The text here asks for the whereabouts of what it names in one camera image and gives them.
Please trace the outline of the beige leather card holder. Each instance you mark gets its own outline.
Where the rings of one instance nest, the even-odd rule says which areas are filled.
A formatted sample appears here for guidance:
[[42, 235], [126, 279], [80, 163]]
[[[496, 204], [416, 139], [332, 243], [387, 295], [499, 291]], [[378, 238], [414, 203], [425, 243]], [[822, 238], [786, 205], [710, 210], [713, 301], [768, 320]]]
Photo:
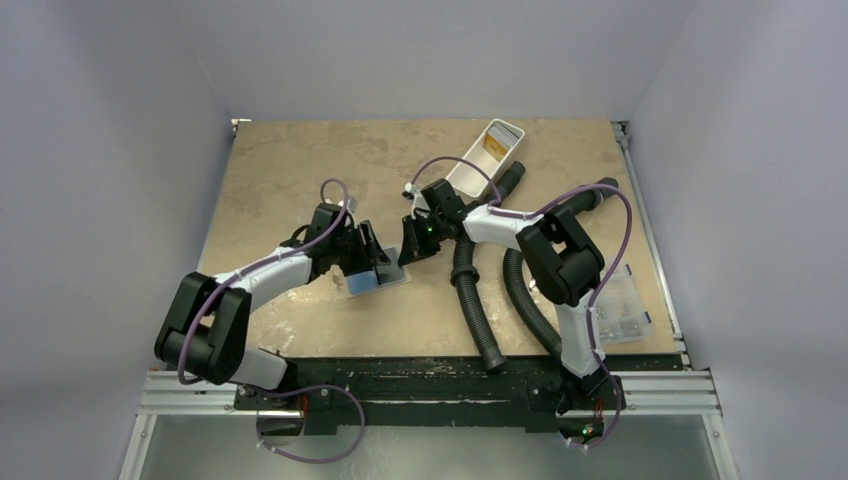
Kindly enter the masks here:
[[408, 269], [398, 264], [400, 249], [397, 246], [390, 246], [384, 249], [384, 253], [389, 258], [388, 265], [378, 266], [345, 278], [348, 292], [352, 297], [385, 290], [411, 281]]

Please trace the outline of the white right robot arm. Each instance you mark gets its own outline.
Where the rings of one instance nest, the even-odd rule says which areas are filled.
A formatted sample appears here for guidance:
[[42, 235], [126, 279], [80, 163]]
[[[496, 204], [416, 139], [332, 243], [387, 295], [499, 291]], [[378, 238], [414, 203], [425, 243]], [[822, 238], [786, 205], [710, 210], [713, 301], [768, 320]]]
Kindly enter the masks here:
[[502, 209], [496, 200], [464, 204], [448, 181], [438, 180], [418, 194], [426, 208], [413, 209], [402, 220], [399, 263], [430, 258], [447, 239], [496, 244], [510, 254], [521, 254], [537, 288], [555, 306], [560, 332], [555, 351], [566, 372], [561, 381], [564, 399], [584, 407], [607, 382], [621, 410], [624, 393], [605, 363], [595, 304], [623, 256], [617, 254], [607, 265], [577, 219], [611, 195], [620, 198], [626, 213], [622, 253], [631, 237], [633, 211], [612, 178], [579, 186], [535, 212]]

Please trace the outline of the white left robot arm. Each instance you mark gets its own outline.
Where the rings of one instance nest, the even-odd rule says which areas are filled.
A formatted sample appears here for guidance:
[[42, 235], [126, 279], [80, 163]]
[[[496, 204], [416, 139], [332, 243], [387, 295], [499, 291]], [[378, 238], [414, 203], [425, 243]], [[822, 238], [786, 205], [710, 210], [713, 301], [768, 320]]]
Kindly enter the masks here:
[[320, 204], [309, 224], [267, 256], [215, 276], [187, 274], [155, 340], [154, 355], [180, 371], [185, 384], [247, 384], [259, 388], [272, 408], [287, 408], [297, 399], [298, 382], [282, 356], [249, 346], [251, 314], [332, 267], [350, 277], [377, 274], [391, 263], [369, 221], [356, 221], [342, 206]]

